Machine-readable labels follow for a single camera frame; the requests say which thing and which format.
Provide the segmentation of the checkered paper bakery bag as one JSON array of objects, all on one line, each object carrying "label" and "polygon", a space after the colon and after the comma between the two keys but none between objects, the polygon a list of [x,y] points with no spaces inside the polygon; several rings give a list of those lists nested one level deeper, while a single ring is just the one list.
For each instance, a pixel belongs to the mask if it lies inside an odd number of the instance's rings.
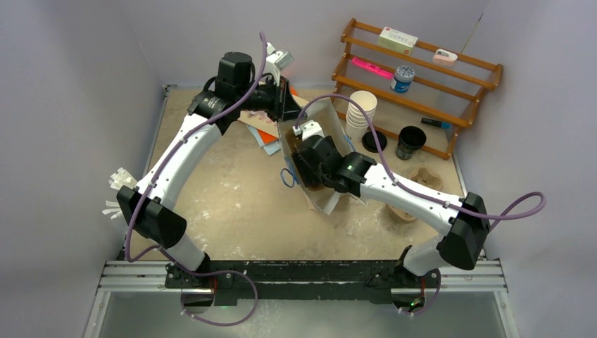
[{"label": "checkered paper bakery bag", "polygon": [[352,152],[332,101],[315,101],[300,118],[299,109],[283,116],[277,123],[282,155],[292,182],[299,186],[311,209],[329,215],[346,193],[346,184],[337,182],[334,171]]}]

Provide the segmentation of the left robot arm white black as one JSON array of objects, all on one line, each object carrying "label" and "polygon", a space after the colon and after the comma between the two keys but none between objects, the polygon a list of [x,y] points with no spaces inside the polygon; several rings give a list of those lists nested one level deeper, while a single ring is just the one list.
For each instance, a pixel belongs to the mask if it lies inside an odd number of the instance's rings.
[{"label": "left robot arm white black", "polygon": [[123,186],[117,201],[133,232],[155,242],[184,267],[182,278],[193,288],[210,278],[208,256],[186,233],[187,221],[174,212],[195,167],[243,111],[262,111],[273,122],[294,120],[301,107],[282,76],[294,58],[289,51],[268,51],[259,67],[242,52],[227,52],[218,74],[191,101],[176,138],[149,173],[133,188]]}]

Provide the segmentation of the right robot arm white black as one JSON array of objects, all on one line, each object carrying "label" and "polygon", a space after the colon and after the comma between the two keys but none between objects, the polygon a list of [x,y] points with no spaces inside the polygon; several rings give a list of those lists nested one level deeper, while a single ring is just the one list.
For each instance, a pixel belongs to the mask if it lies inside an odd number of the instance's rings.
[{"label": "right robot arm white black", "polygon": [[358,152],[343,156],[331,137],[309,137],[300,142],[291,158],[304,187],[324,186],[380,201],[437,231],[435,238],[404,249],[395,268],[396,279],[403,286],[413,286],[423,275],[440,267],[475,268],[489,234],[488,220],[475,216],[485,209],[482,197],[469,193],[460,198],[438,192],[400,178]]}]

